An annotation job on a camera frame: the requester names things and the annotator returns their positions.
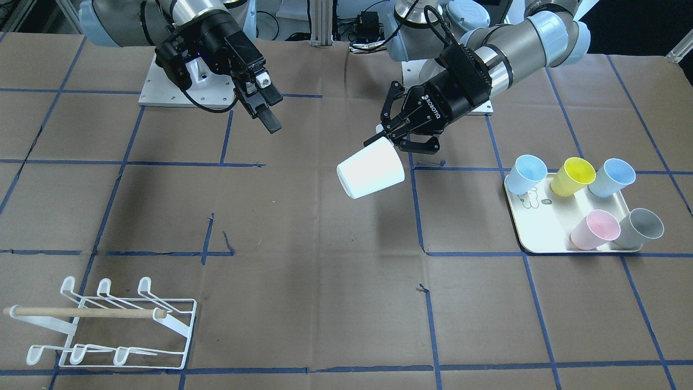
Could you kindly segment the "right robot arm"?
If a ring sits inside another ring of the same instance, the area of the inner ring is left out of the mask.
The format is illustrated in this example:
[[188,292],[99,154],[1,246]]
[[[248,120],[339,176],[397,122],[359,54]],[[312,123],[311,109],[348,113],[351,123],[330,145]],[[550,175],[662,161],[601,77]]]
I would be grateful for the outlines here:
[[270,133],[284,98],[254,45],[253,1],[82,1],[86,37],[107,47],[153,47],[154,64],[191,104],[227,113],[236,103]]

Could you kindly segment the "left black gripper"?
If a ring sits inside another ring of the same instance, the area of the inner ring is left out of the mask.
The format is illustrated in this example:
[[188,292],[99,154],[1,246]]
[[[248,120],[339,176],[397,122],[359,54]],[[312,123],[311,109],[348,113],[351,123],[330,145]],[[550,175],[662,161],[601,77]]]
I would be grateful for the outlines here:
[[[404,98],[400,113],[392,106]],[[485,103],[485,84],[478,75],[462,79],[450,70],[444,70],[420,86],[406,91],[392,81],[388,96],[381,109],[381,123],[377,137],[394,142],[401,152],[433,155],[440,151],[438,135],[444,128]],[[430,136],[428,140],[408,140],[408,135]]]

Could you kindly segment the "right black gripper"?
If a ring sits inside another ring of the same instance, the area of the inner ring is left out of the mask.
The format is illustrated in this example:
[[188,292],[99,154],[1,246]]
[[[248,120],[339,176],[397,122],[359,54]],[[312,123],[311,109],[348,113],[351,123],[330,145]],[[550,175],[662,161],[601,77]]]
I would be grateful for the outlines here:
[[265,57],[229,12],[206,12],[176,29],[184,44],[216,74],[238,79],[238,98],[270,134],[282,124],[270,110],[284,98],[265,69]]

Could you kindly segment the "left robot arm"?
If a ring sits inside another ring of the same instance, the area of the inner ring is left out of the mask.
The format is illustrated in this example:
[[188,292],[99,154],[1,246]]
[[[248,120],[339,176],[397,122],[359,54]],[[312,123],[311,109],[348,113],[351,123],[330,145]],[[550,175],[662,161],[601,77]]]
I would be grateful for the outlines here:
[[431,60],[417,86],[392,82],[376,135],[403,152],[435,154],[444,129],[535,72],[580,60],[591,32],[582,1],[526,1],[522,22],[482,27],[455,37],[438,1],[397,1],[384,46],[392,60]]

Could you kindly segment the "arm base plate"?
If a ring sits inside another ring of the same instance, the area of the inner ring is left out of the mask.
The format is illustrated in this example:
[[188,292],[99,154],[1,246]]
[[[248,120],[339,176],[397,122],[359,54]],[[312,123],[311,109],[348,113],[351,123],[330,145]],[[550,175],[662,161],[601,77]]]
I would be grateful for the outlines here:
[[[435,59],[409,60],[401,62],[403,85],[406,88],[419,86],[445,70]],[[492,114],[493,106],[490,100],[474,108],[470,114]]]
[[[200,58],[188,62],[186,66],[192,79],[187,93],[195,102],[211,109],[223,109],[232,104],[235,94],[230,76],[213,73]],[[159,108],[195,108],[154,60],[149,66],[139,104]]]

